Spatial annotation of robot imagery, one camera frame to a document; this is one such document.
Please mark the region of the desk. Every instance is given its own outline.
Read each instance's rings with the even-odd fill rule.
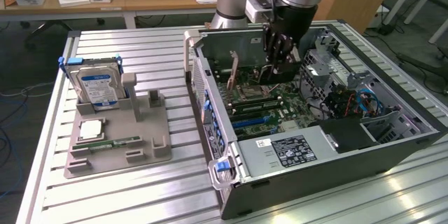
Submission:
[[[321,0],[315,20],[344,19],[363,32],[381,1]],[[213,13],[215,7],[215,4],[200,5],[195,0],[113,0],[109,4],[60,8],[57,0],[47,0],[41,7],[5,7],[0,10],[0,21],[123,17],[127,28],[133,29],[136,16]]]
[[[61,8],[57,0],[45,0],[43,6],[0,7],[0,21],[123,17],[127,28],[135,29],[136,16],[213,13],[215,6],[200,5],[195,0],[113,0]]]
[[[332,24],[376,65],[448,125],[448,108],[363,36]],[[84,31],[67,40],[63,56],[120,54],[136,91],[165,96],[173,158],[85,177],[63,176],[76,92],[59,71],[17,223],[409,223],[448,219],[448,138],[411,155],[387,173],[361,179],[228,221],[220,220],[184,78],[184,32],[193,27]],[[364,71],[351,51],[340,57]]]

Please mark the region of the chair leg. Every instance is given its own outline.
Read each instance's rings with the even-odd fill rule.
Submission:
[[[55,20],[49,20],[41,26],[39,26],[39,28],[33,30],[33,32],[27,36],[25,44],[28,44],[28,42],[55,24]]]
[[[36,30],[33,30],[33,32],[27,36],[27,39],[24,41],[24,46],[27,49],[33,50],[36,48],[36,45],[29,41],[53,25],[60,25],[65,30],[73,31],[73,29],[68,26],[68,24],[65,24],[65,22],[61,20],[45,21],[45,23]]]
[[[56,21],[57,25],[60,25],[61,27],[65,28],[65,30],[73,31],[73,29],[68,26],[68,24],[64,21],[61,21],[61,20],[55,20],[55,21]]]

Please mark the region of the sticker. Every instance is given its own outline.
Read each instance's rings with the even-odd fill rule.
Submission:
[[[251,44],[260,43],[260,42],[261,42],[261,38],[252,38],[251,39]]]
[[[265,102],[263,107],[272,107],[272,106],[276,106],[279,104],[279,101],[273,101],[273,102]]]
[[[101,10],[121,10],[121,7],[103,7]]]
[[[272,141],[272,147],[284,167],[317,160],[303,135]]]
[[[272,145],[269,138],[261,139],[261,140],[256,140],[255,142],[257,143],[259,148]]]
[[[83,76],[83,85],[91,103],[97,106],[109,106],[117,103],[115,89],[109,86],[112,82],[111,75],[101,74],[97,76]]]
[[[91,147],[89,150],[91,151],[97,151],[97,150],[104,150],[104,149],[108,149],[108,148],[112,148],[111,144],[105,144],[105,145],[100,145],[100,146],[96,146],[96,147]]]
[[[251,108],[244,108],[243,111],[259,110],[260,108],[263,108],[263,106],[255,106],[255,107],[251,107]]]

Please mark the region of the hard drive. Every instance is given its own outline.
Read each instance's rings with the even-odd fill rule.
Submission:
[[[96,111],[119,107],[127,97],[121,85],[121,58],[69,58],[64,67],[80,103],[92,103]]]

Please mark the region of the motherboard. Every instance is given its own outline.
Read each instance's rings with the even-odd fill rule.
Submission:
[[[237,84],[228,89],[220,77],[215,75],[217,89],[239,140],[305,128],[319,119],[295,82],[259,85],[256,71],[240,69]]]

